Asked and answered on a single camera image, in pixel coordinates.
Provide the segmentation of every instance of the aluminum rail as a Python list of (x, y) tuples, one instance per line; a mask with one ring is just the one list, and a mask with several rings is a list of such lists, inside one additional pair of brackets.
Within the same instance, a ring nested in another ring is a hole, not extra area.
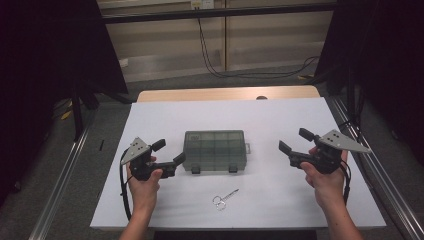
[[(349, 118), (347, 115), (346, 106), (343, 104), (343, 102), (339, 98), (331, 99), (331, 101), (334, 104), (334, 107), (338, 111), (342, 120), (344, 122), (347, 122)], [(365, 137), (362, 134), (359, 134), (357, 129), (355, 129), (352, 125), (347, 125), (347, 127), (349, 133), (354, 139), (359, 139), (360, 143), (371, 149)], [(413, 212), (409, 204), (405, 201), (402, 194), (399, 192), (399, 190), (394, 185), (393, 181), (390, 179), (386, 170), (384, 170), (383, 165), (378, 160), (374, 151), (372, 151), (371, 149), (370, 154), (362, 155), (366, 159), (366, 163), (371, 168), (374, 176), (383, 188), (387, 198), (393, 205), (394, 209), (396, 210), (399, 218), (403, 222), (411, 238), (414, 240), (424, 239), (423, 227), (420, 225), (420, 222), (418, 221), (417, 217), (415, 216), (415, 213)]]
[(53, 191), (47, 201), (47, 204), (44, 206), (44, 209), (40, 217), (38, 218), (34, 229), (32, 230), (32, 233), (29, 237), (30, 240), (46, 239), (47, 233), (59, 208), (63, 194), (65, 193), (66, 186), (68, 185), (69, 179), (72, 175), (72, 171), (77, 163), (85, 140), (87, 139), (88, 130), (93, 125), (96, 113), (97, 110), (92, 110), (88, 113), (86, 120), (87, 125), (84, 131), (82, 132), (79, 140), (72, 145), (72, 149), (68, 155), (65, 166), (63, 167), (62, 172), (60, 173), (60, 176), (56, 182), (56, 185), (53, 188)]
[(317, 4), (293, 4), (280, 5), (272, 7), (248, 7), (248, 8), (222, 8), (222, 9), (204, 9), (175, 11), (148, 14), (122, 14), (122, 15), (104, 15), (101, 19), (77, 19), (70, 21), (83, 21), (85, 23), (103, 22), (105, 24), (131, 23), (131, 22), (149, 22), (178, 19), (198, 19), (214, 17), (233, 17), (233, 16), (251, 16), (282, 13), (301, 13), (301, 12), (323, 12), (334, 11), (338, 9), (361, 8), (365, 3), (317, 3)]

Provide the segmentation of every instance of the plastic storage box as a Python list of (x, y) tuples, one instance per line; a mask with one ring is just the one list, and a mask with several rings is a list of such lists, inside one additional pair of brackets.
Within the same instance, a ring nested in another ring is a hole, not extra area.
[(229, 171), (246, 167), (246, 145), (241, 130), (187, 131), (184, 139), (186, 171)]

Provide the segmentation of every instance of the wall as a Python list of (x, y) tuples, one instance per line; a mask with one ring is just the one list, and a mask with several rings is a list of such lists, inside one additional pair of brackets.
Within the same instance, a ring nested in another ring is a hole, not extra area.
[[(216, 0), (215, 8), (318, 2), (323, 1)], [(98, 3), (103, 15), (191, 9), (190, 1), (183, 0)], [(332, 12), (275, 14), (202, 19), (201, 24), (211, 63), (222, 71), (302, 64), (320, 55), (331, 16)], [(207, 72), (197, 20), (111, 24), (107, 28), (117, 57), (129, 60), (123, 68), (127, 82)]]

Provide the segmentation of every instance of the scissors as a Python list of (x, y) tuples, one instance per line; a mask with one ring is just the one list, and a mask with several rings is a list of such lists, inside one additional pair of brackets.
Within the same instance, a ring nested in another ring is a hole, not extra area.
[(222, 211), (227, 207), (227, 204), (225, 203), (226, 200), (228, 200), (230, 197), (232, 197), (234, 194), (238, 192), (238, 189), (234, 190), (230, 194), (228, 194), (225, 197), (216, 196), (212, 199), (212, 203), (216, 206), (216, 209), (218, 211)]

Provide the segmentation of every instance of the white table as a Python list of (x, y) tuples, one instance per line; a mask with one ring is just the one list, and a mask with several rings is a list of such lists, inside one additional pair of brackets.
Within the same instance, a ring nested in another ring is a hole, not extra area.
[[(288, 157), (278, 150), (278, 141), (283, 140), (293, 150), (307, 152), (313, 143), (298, 135), (301, 127), (319, 135), (337, 129), (323, 98), (135, 103), (90, 226), (118, 230), (127, 225), (118, 167), (135, 137), (148, 144), (165, 138), (167, 146), (154, 154), (158, 162), (165, 162), (182, 152), (185, 131), (243, 130), (251, 146), (245, 171), (192, 175), (180, 166), (175, 177), (160, 181), (149, 226), (166, 230), (326, 227), (305, 173), (290, 167)], [(348, 163), (352, 170), (348, 209), (353, 221), (359, 228), (385, 226), (355, 162)], [(240, 190), (227, 201), (227, 208), (217, 211), (213, 197), (235, 189)]]

